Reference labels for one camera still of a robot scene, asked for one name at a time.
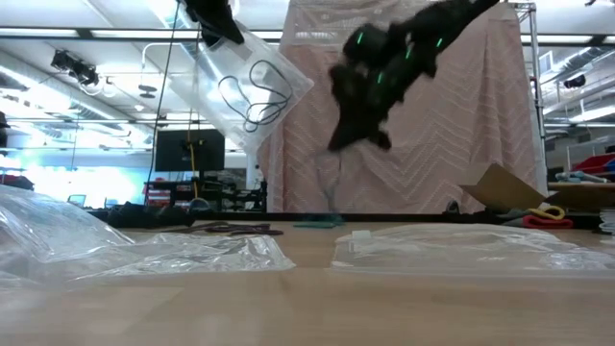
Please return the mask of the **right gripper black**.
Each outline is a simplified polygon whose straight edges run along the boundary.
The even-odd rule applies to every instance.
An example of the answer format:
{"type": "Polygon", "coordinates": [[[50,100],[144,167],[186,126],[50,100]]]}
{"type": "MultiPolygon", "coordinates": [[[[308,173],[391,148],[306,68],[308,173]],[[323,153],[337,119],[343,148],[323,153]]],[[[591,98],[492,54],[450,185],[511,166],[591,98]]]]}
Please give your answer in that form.
{"type": "Polygon", "coordinates": [[[342,56],[331,68],[339,120],[328,150],[339,152],[365,138],[390,150],[389,134],[377,127],[420,75],[435,75],[435,37],[410,38],[363,24],[343,45],[342,56]]]}

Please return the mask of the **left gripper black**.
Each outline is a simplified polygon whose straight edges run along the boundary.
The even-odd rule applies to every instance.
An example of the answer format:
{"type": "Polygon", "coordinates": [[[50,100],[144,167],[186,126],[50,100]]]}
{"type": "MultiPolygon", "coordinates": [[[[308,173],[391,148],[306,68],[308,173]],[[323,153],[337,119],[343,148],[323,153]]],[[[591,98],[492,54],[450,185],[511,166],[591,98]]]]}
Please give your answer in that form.
{"type": "Polygon", "coordinates": [[[184,0],[184,5],[193,21],[201,21],[202,39],[207,47],[212,47],[222,38],[236,44],[244,43],[228,0],[184,0]]]}

